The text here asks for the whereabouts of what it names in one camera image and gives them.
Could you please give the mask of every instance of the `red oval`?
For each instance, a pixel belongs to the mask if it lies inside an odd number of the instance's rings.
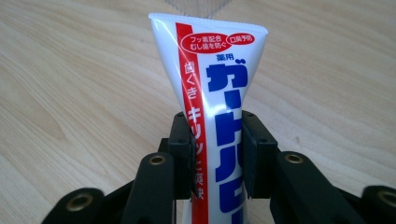
[[[254,35],[237,33],[227,37],[227,43],[231,45],[248,45],[254,42]]]
[[[219,53],[230,46],[227,35],[217,33],[190,34],[181,40],[181,47],[191,53]]]

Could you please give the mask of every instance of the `wood grain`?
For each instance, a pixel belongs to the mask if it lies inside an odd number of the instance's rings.
[[[0,222],[134,178],[180,110],[148,14],[164,1],[0,0]],[[360,195],[396,188],[396,3],[233,0],[214,17],[270,34],[244,108],[281,150]],[[268,201],[252,223],[272,223]]]

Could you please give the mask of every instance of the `white toothpaste tube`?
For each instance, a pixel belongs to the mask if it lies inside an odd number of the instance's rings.
[[[148,16],[196,139],[197,193],[185,202],[182,223],[249,223],[242,177],[242,102],[268,32],[239,22]]]

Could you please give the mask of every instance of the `red stripe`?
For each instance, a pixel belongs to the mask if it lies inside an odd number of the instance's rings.
[[[208,223],[208,190],[207,190],[207,158],[206,158],[206,135],[205,135],[205,111],[203,107],[203,96],[201,89],[201,79],[199,72],[198,57],[181,47],[181,40],[184,36],[192,34],[192,27],[188,24],[176,23],[178,58],[180,64],[181,85],[183,88],[184,107],[186,118],[196,138],[196,185],[198,194],[192,197],[192,224]],[[197,117],[192,118],[189,112],[195,111]]]

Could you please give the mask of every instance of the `wooden surface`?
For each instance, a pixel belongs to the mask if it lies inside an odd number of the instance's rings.
[[[244,109],[335,186],[396,188],[396,2],[233,0],[268,28]],[[0,222],[39,223],[68,192],[134,179],[180,106],[150,12],[163,0],[0,0]],[[272,223],[268,201],[251,223]]]

